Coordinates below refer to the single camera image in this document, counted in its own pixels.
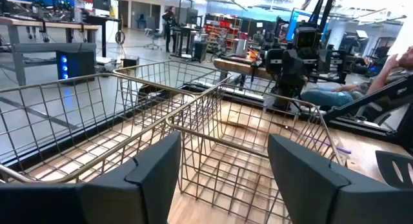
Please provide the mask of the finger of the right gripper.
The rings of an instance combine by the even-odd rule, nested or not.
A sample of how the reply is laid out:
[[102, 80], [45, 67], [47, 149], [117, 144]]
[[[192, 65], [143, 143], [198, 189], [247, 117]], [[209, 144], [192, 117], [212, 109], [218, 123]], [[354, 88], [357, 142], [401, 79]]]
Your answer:
[[282, 70], [279, 78], [279, 87], [290, 87], [294, 82], [292, 66], [294, 64], [294, 51], [284, 51], [282, 57]]
[[308, 78], [306, 76], [306, 68], [304, 60], [299, 57], [298, 53], [294, 51], [294, 87], [303, 88], [307, 82]]

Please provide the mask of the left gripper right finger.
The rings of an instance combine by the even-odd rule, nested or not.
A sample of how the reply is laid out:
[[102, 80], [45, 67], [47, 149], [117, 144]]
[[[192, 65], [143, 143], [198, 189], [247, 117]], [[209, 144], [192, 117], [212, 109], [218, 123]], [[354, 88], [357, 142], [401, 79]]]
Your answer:
[[412, 190], [339, 165], [286, 137], [268, 137], [274, 179], [293, 223], [412, 223]]

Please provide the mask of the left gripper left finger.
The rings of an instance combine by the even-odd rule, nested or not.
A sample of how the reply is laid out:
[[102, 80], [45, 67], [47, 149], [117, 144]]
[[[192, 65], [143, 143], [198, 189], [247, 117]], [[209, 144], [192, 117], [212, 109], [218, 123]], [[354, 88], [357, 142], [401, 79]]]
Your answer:
[[177, 177], [175, 131], [87, 183], [1, 186], [1, 223], [166, 223]]

